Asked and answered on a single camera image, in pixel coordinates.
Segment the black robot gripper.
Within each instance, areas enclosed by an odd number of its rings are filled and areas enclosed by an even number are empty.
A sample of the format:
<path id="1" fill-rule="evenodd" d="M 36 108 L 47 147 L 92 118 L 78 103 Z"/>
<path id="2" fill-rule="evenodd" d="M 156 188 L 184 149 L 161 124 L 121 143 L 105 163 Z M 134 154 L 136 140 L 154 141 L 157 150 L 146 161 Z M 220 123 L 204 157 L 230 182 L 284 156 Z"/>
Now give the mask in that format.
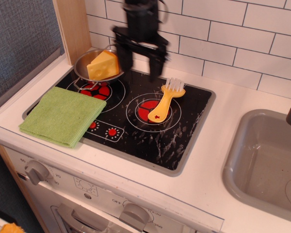
<path id="1" fill-rule="evenodd" d="M 115 46 L 120 66 L 127 72 L 133 66 L 132 53 L 149 54 L 150 81 L 162 74 L 166 61 L 168 41 L 158 34 L 159 6 L 157 0 L 126 0 L 123 3 L 127 26 L 113 28 Z M 147 43 L 156 46 L 153 52 L 141 45 Z"/>

